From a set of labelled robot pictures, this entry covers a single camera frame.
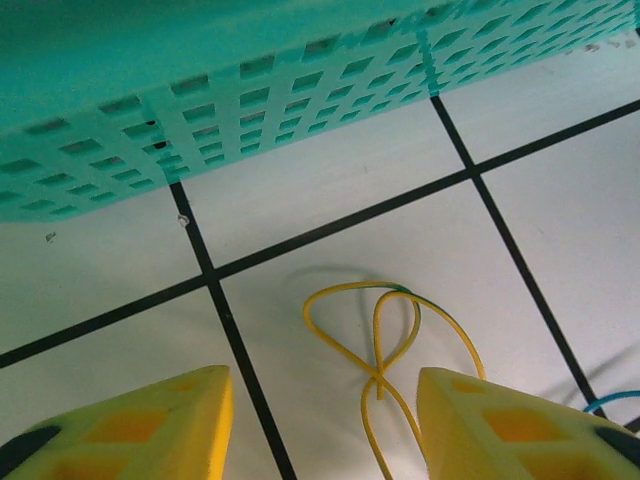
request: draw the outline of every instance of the white floor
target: white floor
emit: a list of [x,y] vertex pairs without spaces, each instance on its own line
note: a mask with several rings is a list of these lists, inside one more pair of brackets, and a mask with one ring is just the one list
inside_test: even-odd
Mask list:
[[[616,41],[443,95],[474,161],[640,99],[640,39]],[[598,396],[640,388],[638,131],[640,113],[630,114],[484,175]],[[424,101],[184,188],[219,267],[462,169]],[[3,225],[0,242],[0,359],[200,274],[168,188],[60,224]],[[366,377],[301,318],[315,290],[370,279],[403,283],[446,308],[491,381],[585,406],[482,199],[464,181],[222,282],[298,478],[382,478],[360,421]],[[344,294],[315,312],[371,360],[374,302],[372,293]],[[389,309],[388,349],[407,320],[401,306]],[[1,369],[0,444],[47,416],[216,363],[231,365],[235,382],[225,479],[281,478],[205,289]],[[455,334],[427,314],[389,378],[411,403],[419,368],[432,365],[473,373]],[[395,405],[372,401],[372,412],[395,478],[424,478]],[[640,401],[605,412],[625,424],[640,415]]]

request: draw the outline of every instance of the black line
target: black line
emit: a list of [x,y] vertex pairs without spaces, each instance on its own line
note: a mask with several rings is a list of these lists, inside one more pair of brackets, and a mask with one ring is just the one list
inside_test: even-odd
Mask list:
[[[489,211],[489,215],[491,216],[493,223],[498,229],[498,232],[502,237],[502,241],[507,247],[507,250],[509,251],[509,254],[511,255],[511,258],[513,259],[514,263],[516,264],[518,272],[520,272],[520,276],[522,277],[522,279],[524,280],[524,283],[529,289],[529,293],[533,297],[533,300],[535,301],[538,307],[538,310],[542,315],[542,318],[547,324],[547,328],[551,332],[551,335],[553,336],[553,339],[555,340],[556,345],[560,349],[560,353],[562,354],[564,361],[569,367],[571,375],[573,375],[573,378],[577,383],[578,388],[580,388],[582,395],[587,401],[587,405],[594,402],[595,400],[597,400],[597,397],[593,392],[591,385],[589,384],[589,380],[587,379],[586,375],[582,371],[582,368],[580,367],[578,360],[573,354],[573,351],[571,350],[571,347],[569,346],[569,343],[567,342],[566,337],[562,333],[560,325],[558,324],[555,316],[553,315],[553,312],[551,311],[551,307],[549,307],[549,304],[547,303],[547,300],[545,299],[542,293],[542,290],[540,290],[538,283],[536,282],[533,274],[531,273],[531,270],[529,269],[529,266],[527,265],[527,262],[525,261],[524,256],[520,251],[520,248],[516,244],[516,241],[513,235],[511,234],[509,227],[507,227],[507,223],[505,222],[504,217],[500,213],[498,206],[496,205],[495,201],[493,200],[493,197],[489,193],[489,189],[487,188],[487,185],[484,183],[484,180],[482,179],[480,174],[477,172],[477,170],[474,168],[475,165],[473,163],[473,160],[471,159],[471,155],[469,154],[467,147],[464,145],[464,142],[462,141],[462,138],[460,137],[458,130],[453,124],[453,121],[451,120],[451,117],[449,116],[447,109],[445,108],[444,104],[442,103],[439,97],[433,97],[431,101],[433,103],[433,106],[436,109],[436,112],[438,113],[438,116],[440,117],[440,120],[442,121],[442,124],[445,127],[445,130],[449,134],[449,138],[453,142],[453,145],[456,151],[458,152],[458,155],[460,156],[462,163],[464,163],[467,169],[473,172],[471,173],[471,180],[473,181],[473,184],[478,190],[478,193],[480,194],[480,198],[482,199],[482,202],[484,203],[486,209]],[[605,413],[602,409],[598,409],[594,413],[596,415],[606,418]]]
[[552,145],[556,145],[557,143],[568,140],[569,138],[575,137],[576,135],[580,135],[582,133],[588,132],[589,130],[593,130],[594,128],[601,127],[602,125],[613,122],[614,120],[618,120],[637,111],[640,111],[640,100],[627,103],[622,107],[615,108],[606,113],[603,113],[602,115],[590,118],[589,120],[585,120],[584,122],[580,122],[569,128],[565,128],[564,130],[560,130],[559,132],[553,133],[549,136],[523,145],[522,147],[515,148],[509,152],[505,152],[493,158],[490,158],[489,160],[485,160],[484,162],[478,164],[479,172],[486,173],[489,170],[501,167],[503,165],[506,165],[507,163],[511,163],[522,157],[531,155],[532,153],[539,152],[540,150],[544,150],[545,148],[551,147]]
[[342,230],[346,230],[347,228],[366,222],[367,220],[371,220],[372,218],[378,217],[384,213],[396,210],[417,200],[421,200],[433,193],[439,192],[468,179],[469,172],[465,170],[452,173],[446,177],[440,178],[439,180],[402,193],[393,198],[389,198],[371,207],[367,207],[363,210],[227,263],[217,269],[218,275],[221,279],[230,277],[247,270],[248,268],[273,260],[285,253],[292,252],[298,248],[309,245],[310,243],[317,242],[325,237],[341,232]]
[[84,322],[77,323],[71,327],[67,327],[63,330],[59,330],[56,333],[47,335],[46,337],[39,338],[33,342],[22,345],[14,350],[0,355],[0,369],[18,363],[22,360],[26,360],[29,357],[38,355],[39,353],[51,350],[54,347],[58,347],[64,343],[80,338],[84,335],[88,335],[102,328],[113,325],[121,320],[142,313],[153,307],[157,307],[169,300],[173,300],[187,293],[193,292],[198,288],[202,288],[206,285],[203,275],[190,278],[169,288],[153,293],[146,297],[143,297],[134,302],[128,303],[121,307],[111,310],[110,312],[103,313],[97,317],[90,318]]
[[264,392],[262,391],[262,387],[258,381],[258,376],[256,375],[255,369],[251,363],[249,352],[247,352],[247,348],[244,345],[244,341],[242,340],[236,321],[231,313],[229,302],[227,301],[222,289],[220,276],[213,266],[213,261],[207,251],[202,233],[198,227],[196,217],[191,210],[191,205],[189,205],[189,200],[187,199],[187,195],[182,184],[175,183],[171,185],[171,193],[175,200],[176,207],[178,208],[178,212],[189,220],[189,223],[186,226],[189,241],[191,242],[196,258],[198,259],[200,268],[207,278],[207,288],[211,295],[211,300],[213,300],[213,304],[218,316],[220,317],[222,328],[227,336],[227,341],[229,342],[233,356],[235,357],[236,363],[240,369],[240,374],[242,375],[249,392],[249,397],[251,398],[253,408],[258,415],[258,420],[260,421],[262,430],[267,437],[271,454],[273,455],[278,470],[280,471],[280,475],[285,480],[295,480],[296,474],[293,470],[291,460],[289,459],[289,454],[287,453],[282,437],[280,436],[280,432],[278,431],[278,427],[276,426],[275,419],[269,409],[267,399],[264,396]]
[[640,432],[640,417],[637,417],[631,420],[629,423],[627,423],[624,426],[624,428],[626,428],[627,430],[630,430],[633,433]]
[[169,188],[176,207],[178,208],[178,213],[186,217],[186,220],[188,221],[185,230],[187,231],[187,236],[189,237],[189,242],[191,243],[193,252],[196,255],[198,265],[200,266],[202,273],[208,277],[213,274],[215,268],[213,268],[213,262],[211,261],[211,257],[207,251],[204,239],[202,238],[200,228],[198,228],[198,224],[196,223],[196,218],[191,210],[191,205],[189,204],[189,199],[184,191],[184,187],[182,186],[182,183],[174,183],[173,185],[170,185]]

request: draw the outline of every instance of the teal perforated panel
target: teal perforated panel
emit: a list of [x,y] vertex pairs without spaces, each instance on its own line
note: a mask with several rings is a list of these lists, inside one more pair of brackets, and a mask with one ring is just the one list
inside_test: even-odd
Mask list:
[[[21,62],[0,73],[1,221],[88,212],[631,29],[637,12],[630,0],[158,0],[110,29],[114,2],[80,18],[78,1],[0,6],[0,61]],[[73,30],[81,19],[97,26]]]

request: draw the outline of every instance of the blue cable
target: blue cable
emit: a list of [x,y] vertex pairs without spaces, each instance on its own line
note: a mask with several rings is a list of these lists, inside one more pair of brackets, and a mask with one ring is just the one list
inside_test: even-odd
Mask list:
[[640,390],[629,390],[626,392],[616,392],[611,395],[605,395],[602,398],[599,398],[595,402],[587,405],[582,411],[583,412],[593,412],[598,409],[605,403],[613,402],[614,400],[620,400],[621,398],[631,398],[631,397],[640,397]]

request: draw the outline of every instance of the yellow cable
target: yellow cable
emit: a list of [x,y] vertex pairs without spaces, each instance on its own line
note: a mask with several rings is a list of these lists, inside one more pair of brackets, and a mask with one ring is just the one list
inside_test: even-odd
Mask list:
[[[378,299],[378,302],[376,303],[374,313],[373,313],[373,344],[374,344],[374,351],[375,351],[375,358],[376,358],[376,368],[372,367],[363,359],[361,359],[359,356],[357,356],[355,353],[348,350],[344,345],[342,345],[337,340],[329,336],[324,330],[318,328],[313,323],[313,319],[311,317],[311,307],[317,300],[321,299],[322,297],[325,297],[327,295],[331,295],[334,293],[338,293],[338,292],[344,292],[347,290],[356,290],[356,289],[363,289],[363,288],[388,288],[392,290],[390,292],[385,293]],[[400,344],[400,346],[396,349],[396,351],[393,352],[389,356],[388,360],[385,361],[382,355],[382,348],[380,345],[380,316],[382,313],[382,308],[385,305],[385,303],[394,297],[406,298],[411,301],[411,304],[414,309],[414,321],[407,339],[402,344]],[[397,283],[392,283],[392,282],[345,283],[342,285],[335,285],[333,287],[325,288],[323,290],[320,290],[319,292],[314,293],[307,299],[307,301],[304,304],[303,315],[304,315],[305,323],[307,324],[309,329],[318,337],[320,337],[322,340],[324,340],[326,343],[328,343],[331,347],[336,349],[338,352],[342,353],[345,357],[347,357],[349,360],[354,362],[358,367],[360,367],[362,370],[364,370],[371,376],[371,378],[367,381],[367,383],[365,384],[362,390],[362,396],[360,397],[360,410],[362,413],[362,423],[364,425],[364,430],[367,435],[367,439],[369,440],[369,444],[371,445],[373,454],[376,457],[378,465],[380,466],[380,470],[382,471],[382,474],[386,480],[393,480],[393,477],[391,476],[391,471],[387,466],[384,456],[382,455],[382,451],[378,446],[378,441],[376,440],[375,434],[373,433],[373,429],[371,428],[371,421],[369,419],[369,409],[367,405],[367,402],[369,399],[369,393],[371,392],[371,389],[373,388],[374,385],[377,385],[377,398],[379,400],[383,398],[384,390],[386,389],[389,391],[389,393],[394,398],[394,400],[398,403],[398,405],[402,409],[402,412],[404,413],[404,416],[409,422],[409,426],[411,427],[413,436],[416,439],[416,443],[418,444],[418,447],[420,448],[420,453],[422,453],[422,456],[425,459],[425,463],[426,463],[426,452],[424,449],[424,444],[422,443],[422,435],[420,433],[420,428],[418,427],[418,423],[413,417],[411,410],[407,405],[407,402],[404,400],[404,398],[402,398],[402,395],[400,395],[400,393],[393,387],[393,385],[391,385],[391,383],[389,383],[389,381],[384,377],[385,372],[400,357],[402,357],[402,355],[404,355],[407,352],[407,350],[409,350],[409,348],[413,344],[413,341],[418,335],[418,330],[420,329],[420,322],[421,322],[421,314],[420,314],[421,305],[429,308],[430,310],[433,310],[438,315],[440,315],[443,319],[445,319],[449,323],[449,325],[451,325],[451,327],[460,336],[465,346],[469,350],[469,353],[473,358],[473,363],[478,372],[478,376],[481,379],[486,380],[486,375],[484,371],[484,366],[482,364],[482,360],[480,359],[480,356],[478,355],[478,352],[474,347],[473,343],[471,342],[471,340],[469,339],[468,335],[465,333],[462,327],[458,324],[458,322],[456,322],[447,312],[445,312],[442,308],[440,308],[435,303],[430,302],[425,298],[422,298],[418,295],[411,293],[406,287],[403,287],[402,285],[399,285]]]

